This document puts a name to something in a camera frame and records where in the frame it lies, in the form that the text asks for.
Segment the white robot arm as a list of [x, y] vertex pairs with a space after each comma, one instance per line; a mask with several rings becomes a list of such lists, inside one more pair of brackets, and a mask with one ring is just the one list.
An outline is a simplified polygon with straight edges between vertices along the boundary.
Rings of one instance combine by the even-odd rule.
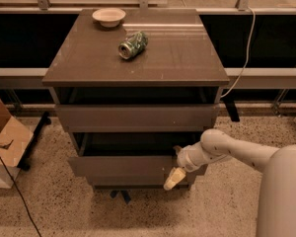
[[233, 157], [262, 173], [256, 237], [296, 237], [296, 144], [265, 146], [207, 129], [197, 143], [175, 150], [177, 166], [170, 172], [165, 190], [206, 164]]

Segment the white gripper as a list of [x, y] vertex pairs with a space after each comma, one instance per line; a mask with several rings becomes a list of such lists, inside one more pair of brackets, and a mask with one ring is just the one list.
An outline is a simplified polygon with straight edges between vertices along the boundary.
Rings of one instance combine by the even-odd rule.
[[208, 163], [208, 155], [199, 142], [186, 147], [174, 146], [177, 163], [180, 168], [173, 168], [167, 178], [164, 189], [170, 191], [185, 178], [186, 172], [191, 173]]

